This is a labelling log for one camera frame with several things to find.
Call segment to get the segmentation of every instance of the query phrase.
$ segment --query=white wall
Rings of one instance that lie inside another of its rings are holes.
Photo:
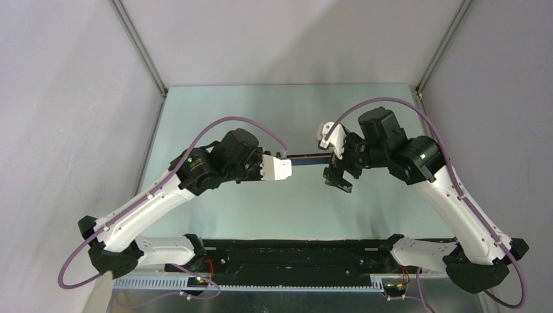
[[[80,312],[58,270],[131,197],[159,97],[107,1],[3,1],[0,42],[0,311]]]
[[[460,177],[494,222],[530,245],[525,312],[550,312],[553,3],[476,1],[423,92]],[[516,275],[500,288],[516,303]]]
[[[460,3],[125,1],[168,85],[415,85]]]

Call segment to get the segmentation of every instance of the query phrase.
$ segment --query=perforated metal strip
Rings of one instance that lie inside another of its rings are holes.
[[[114,289],[140,290],[202,290],[188,287],[187,276],[124,276],[115,280]],[[371,278],[372,286],[363,287],[291,287],[291,286],[235,286],[221,285],[226,291],[324,291],[324,292],[383,292],[381,278]]]

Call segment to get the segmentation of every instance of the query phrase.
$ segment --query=light blue tabletop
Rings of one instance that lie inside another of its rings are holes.
[[[334,121],[353,105],[374,97],[397,97],[412,102],[408,85],[253,85],[172,87],[165,103],[147,164],[143,188],[209,123],[240,115],[255,119],[278,133],[289,154],[320,153],[315,133],[320,123]],[[393,110],[409,137],[423,133],[417,114],[400,104]],[[357,117],[343,124],[361,134]],[[221,140],[235,128],[251,131],[260,145],[275,153],[279,144],[262,131],[239,122],[212,129],[200,144]],[[452,237],[453,233],[421,195],[388,174],[365,170],[347,194],[324,184],[324,166],[294,166],[284,181],[225,183],[175,208],[143,235],[173,237],[195,233],[220,239],[385,239],[394,233],[410,237]]]

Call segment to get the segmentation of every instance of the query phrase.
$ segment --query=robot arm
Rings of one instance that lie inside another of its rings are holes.
[[[407,139],[394,113],[382,107],[362,114],[358,122],[364,138],[338,125],[326,140],[333,123],[319,128],[319,147],[333,148],[331,163],[323,173],[326,184],[351,192],[351,183],[343,178],[345,171],[358,179],[363,169],[387,168],[391,175],[424,195],[456,236],[450,243],[433,243],[394,235],[381,247],[382,252],[399,265],[447,273],[468,292],[477,293],[501,283],[509,273],[510,261],[453,188],[438,144],[428,136]],[[519,260],[528,250],[526,242],[503,233],[467,192],[463,197],[475,204]]]
[[[208,189],[218,188],[222,183],[270,181],[289,177],[290,160],[268,155],[258,144],[257,138],[243,129],[230,131],[221,142],[194,148],[176,175],[155,195],[149,194],[149,190],[169,175],[184,153],[171,162],[168,170],[152,186],[114,212],[98,219],[83,217],[78,224],[85,239],[99,228],[104,228],[104,232],[90,244],[89,257],[93,266],[100,274],[112,271],[113,277],[119,278],[136,267],[166,263],[186,264],[195,255],[203,254],[205,251],[202,243],[195,235],[148,238],[139,234],[175,207]],[[113,216],[144,196],[147,196],[147,201],[110,227],[105,226]]]

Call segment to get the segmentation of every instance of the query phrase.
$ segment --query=gray wall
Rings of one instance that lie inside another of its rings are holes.
[[[131,197],[159,98],[105,0],[3,1],[0,55],[0,312],[80,312],[58,270],[77,220]]]
[[[550,312],[553,303],[552,83],[553,2],[476,1],[423,92],[468,190],[530,245],[521,262],[525,312]],[[514,273],[500,295],[518,301]]]

